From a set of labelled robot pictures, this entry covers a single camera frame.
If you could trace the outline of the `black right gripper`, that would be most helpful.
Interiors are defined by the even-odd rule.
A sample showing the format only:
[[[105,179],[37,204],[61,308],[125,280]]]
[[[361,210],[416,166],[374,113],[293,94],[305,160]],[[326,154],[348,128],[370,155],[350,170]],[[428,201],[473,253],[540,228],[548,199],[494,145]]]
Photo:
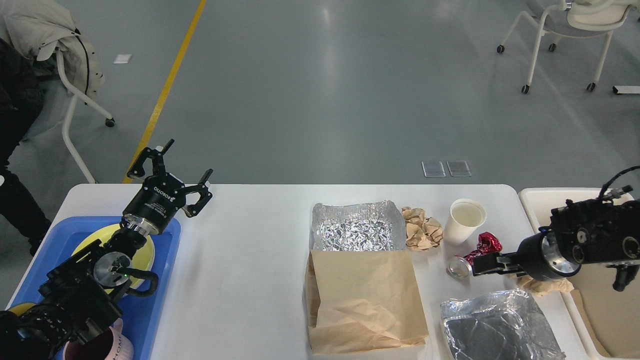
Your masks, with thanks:
[[[551,281],[572,277],[581,267],[562,255],[553,231],[541,231],[524,239],[517,251],[494,251],[477,256],[471,270],[475,277],[528,274],[534,280]]]

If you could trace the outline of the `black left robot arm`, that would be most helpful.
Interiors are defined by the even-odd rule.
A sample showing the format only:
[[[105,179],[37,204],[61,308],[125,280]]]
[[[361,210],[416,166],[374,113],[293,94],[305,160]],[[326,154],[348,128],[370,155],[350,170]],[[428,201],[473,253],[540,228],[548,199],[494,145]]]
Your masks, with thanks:
[[[142,178],[141,189],[122,212],[118,230],[105,243],[95,239],[46,274],[39,287],[42,301],[1,312],[3,360],[49,360],[62,346],[87,344],[107,333],[123,314],[124,296],[150,297],[159,285],[157,273],[133,266],[150,235],[166,230],[178,210],[197,216],[212,199],[212,169],[187,186],[166,170],[164,155],[174,143],[146,147],[131,165],[129,178]],[[144,162],[151,160],[146,177]]]

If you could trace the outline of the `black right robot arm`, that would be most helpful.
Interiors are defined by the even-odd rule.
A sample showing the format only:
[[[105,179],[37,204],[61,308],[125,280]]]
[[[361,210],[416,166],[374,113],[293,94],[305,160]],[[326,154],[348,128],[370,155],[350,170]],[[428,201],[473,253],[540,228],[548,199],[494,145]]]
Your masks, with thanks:
[[[613,289],[622,292],[639,271],[638,200],[615,205],[614,200],[633,190],[610,189],[606,182],[598,196],[552,209],[550,225],[524,239],[517,251],[490,252],[475,257],[474,276],[529,275],[537,281],[561,280],[576,275],[585,264],[605,264],[616,270]]]

